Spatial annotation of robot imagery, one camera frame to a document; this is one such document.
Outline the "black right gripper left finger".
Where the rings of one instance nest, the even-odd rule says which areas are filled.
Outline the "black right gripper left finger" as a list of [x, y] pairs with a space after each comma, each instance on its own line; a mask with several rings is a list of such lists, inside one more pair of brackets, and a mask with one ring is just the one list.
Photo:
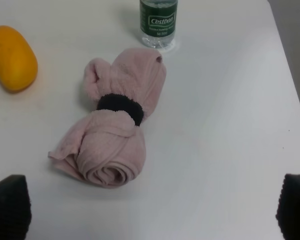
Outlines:
[[0, 240], [24, 240], [32, 220], [31, 200], [24, 175], [0, 181]]

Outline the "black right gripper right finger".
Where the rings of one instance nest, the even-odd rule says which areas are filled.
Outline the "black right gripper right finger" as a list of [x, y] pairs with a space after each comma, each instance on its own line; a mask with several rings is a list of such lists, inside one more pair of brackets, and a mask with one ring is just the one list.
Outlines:
[[300, 240], [300, 174], [284, 176], [275, 217], [285, 240]]

